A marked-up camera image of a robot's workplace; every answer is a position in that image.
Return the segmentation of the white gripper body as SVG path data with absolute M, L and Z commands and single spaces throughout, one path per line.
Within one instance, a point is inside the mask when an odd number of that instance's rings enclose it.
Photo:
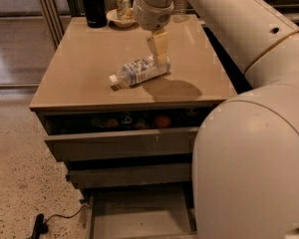
M 134 0 L 133 9 L 135 19 L 144 30 L 159 30 L 169 22 L 173 0 Z

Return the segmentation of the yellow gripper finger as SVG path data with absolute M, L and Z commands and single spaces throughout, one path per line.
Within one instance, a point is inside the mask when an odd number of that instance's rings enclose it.
M 159 66 L 165 66 L 167 64 L 168 47 L 167 31 L 165 29 L 152 31 L 147 41 L 155 63 Z

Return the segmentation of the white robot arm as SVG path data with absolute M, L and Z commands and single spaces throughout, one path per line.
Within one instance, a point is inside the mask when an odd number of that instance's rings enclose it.
M 299 27 L 263 0 L 188 0 L 252 89 L 216 107 L 195 139 L 197 239 L 299 239 Z M 145 30 L 172 0 L 135 0 Z

